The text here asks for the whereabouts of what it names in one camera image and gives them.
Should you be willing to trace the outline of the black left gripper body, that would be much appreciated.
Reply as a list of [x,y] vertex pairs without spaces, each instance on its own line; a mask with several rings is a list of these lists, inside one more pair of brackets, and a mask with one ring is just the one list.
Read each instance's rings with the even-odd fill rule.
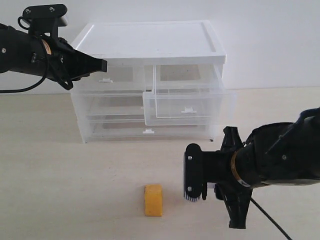
[[26,90],[33,90],[46,79],[65,90],[74,87],[74,81],[77,80],[77,51],[64,38],[52,39],[44,35],[28,34],[24,49],[24,73],[40,77],[36,83],[27,86]]

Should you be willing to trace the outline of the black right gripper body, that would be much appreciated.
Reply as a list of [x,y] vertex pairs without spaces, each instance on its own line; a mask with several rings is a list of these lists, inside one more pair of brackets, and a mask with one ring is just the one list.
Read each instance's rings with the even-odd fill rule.
[[207,198],[208,183],[215,184],[218,200],[250,200],[253,188],[253,146],[232,146],[224,150],[199,150],[201,197]]

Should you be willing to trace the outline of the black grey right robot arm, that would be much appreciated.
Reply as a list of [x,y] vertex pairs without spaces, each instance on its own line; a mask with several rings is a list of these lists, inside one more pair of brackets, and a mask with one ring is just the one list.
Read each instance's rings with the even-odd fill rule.
[[216,184],[229,227],[245,229],[254,189],[320,182],[320,109],[302,111],[296,122],[258,127],[242,145],[201,157],[203,180]]

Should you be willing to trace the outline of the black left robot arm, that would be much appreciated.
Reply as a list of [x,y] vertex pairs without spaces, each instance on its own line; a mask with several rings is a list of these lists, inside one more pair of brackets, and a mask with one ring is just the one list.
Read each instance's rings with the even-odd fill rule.
[[34,34],[9,25],[0,26],[0,72],[16,72],[39,76],[33,85],[20,89],[2,89],[1,94],[30,91],[46,79],[69,91],[74,82],[96,72],[107,72],[108,63],[74,49],[62,37]]

